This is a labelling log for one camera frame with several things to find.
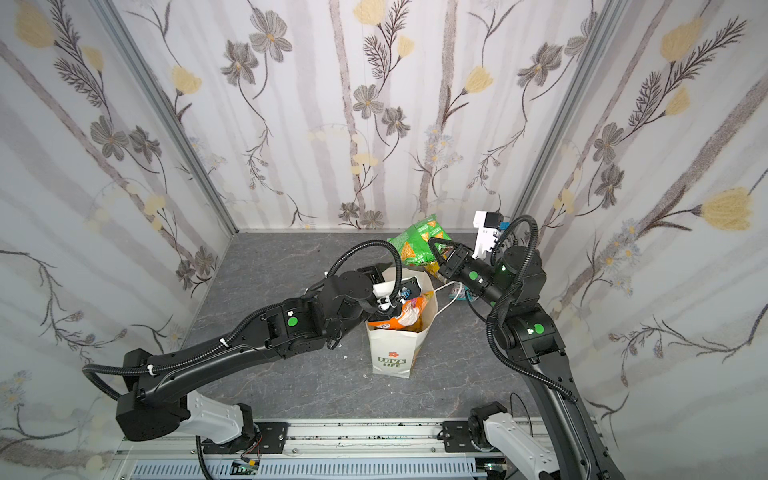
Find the green chips bag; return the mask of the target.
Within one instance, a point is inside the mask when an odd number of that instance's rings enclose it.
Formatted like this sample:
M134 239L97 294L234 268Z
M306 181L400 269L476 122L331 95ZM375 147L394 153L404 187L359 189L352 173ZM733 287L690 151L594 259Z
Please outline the green chips bag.
M398 251L404 265L424 266L435 261L429 247L431 238L450 240L435 214L412 224L403 233L388 240Z

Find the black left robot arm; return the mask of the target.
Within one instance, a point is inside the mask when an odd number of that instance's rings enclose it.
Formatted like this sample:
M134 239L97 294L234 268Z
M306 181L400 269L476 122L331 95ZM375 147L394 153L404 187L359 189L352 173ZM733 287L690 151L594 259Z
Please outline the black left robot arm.
M251 408L213 401L201 387L256 365L334 349L356 326L399 316L421 292L400 272L385 280L381 265L329 274L302 296L254 311L215 339L162 355L136 349L121 367L91 363L82 372L116 401L115 419L129 441L184 432L242 448L257 436Z

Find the orange snack bag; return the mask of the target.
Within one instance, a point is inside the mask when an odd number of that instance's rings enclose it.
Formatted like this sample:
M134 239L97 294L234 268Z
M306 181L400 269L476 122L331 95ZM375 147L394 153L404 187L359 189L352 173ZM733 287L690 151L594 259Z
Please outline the orange snack bag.
M367 326L374 330L408 331L419 333L424 330L423 313L432 302L433 292L426 292L419 297L409 299L402 307L401 314L389 320L368 322Z

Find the white paper shopping bag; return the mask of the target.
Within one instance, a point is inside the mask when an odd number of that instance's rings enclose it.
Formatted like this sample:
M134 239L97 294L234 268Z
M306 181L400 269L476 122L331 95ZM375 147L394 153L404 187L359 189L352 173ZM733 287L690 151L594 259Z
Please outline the white paper shopping bag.
M365 328L369 340L373 373L409 378L417 355L423 347L431 327L452 301L445 307L439 306L437 294L445 292L447 288L423 271L404 269L401 288L405 297L403 305L407 300L419 297L426 292L434 293L432 302L423 313L424 330L419 333L374 330L367 326L368 322L365 323Z

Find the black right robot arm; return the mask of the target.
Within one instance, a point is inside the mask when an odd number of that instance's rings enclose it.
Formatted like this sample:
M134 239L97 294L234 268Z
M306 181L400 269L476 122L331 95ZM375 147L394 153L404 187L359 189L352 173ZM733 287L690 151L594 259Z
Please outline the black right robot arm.
M460 243L431 238L440 274L491 308L484 317L494 356L522 375L551 441L545 447L498 405L472 412L476 447L504 455L511 479L620 479L580 395L555 321L539 303L546 274L531 245L511 246L486 263Z

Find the yellow snack packet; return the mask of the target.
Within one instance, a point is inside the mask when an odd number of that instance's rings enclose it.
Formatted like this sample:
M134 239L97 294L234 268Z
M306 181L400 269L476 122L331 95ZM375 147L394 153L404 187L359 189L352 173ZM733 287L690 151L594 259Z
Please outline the yellow snack packet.
M439 276L439 268L440 265L437 261L431 261L424 265L425 271L435 278Z

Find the teal candy bag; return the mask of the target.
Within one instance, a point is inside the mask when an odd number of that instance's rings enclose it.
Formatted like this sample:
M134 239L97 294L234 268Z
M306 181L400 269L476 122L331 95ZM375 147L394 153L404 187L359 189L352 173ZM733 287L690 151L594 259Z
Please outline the teal candy bag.
M468 299L466 287L459 282L455 282L450 288L449 299L451 301L466 301Z

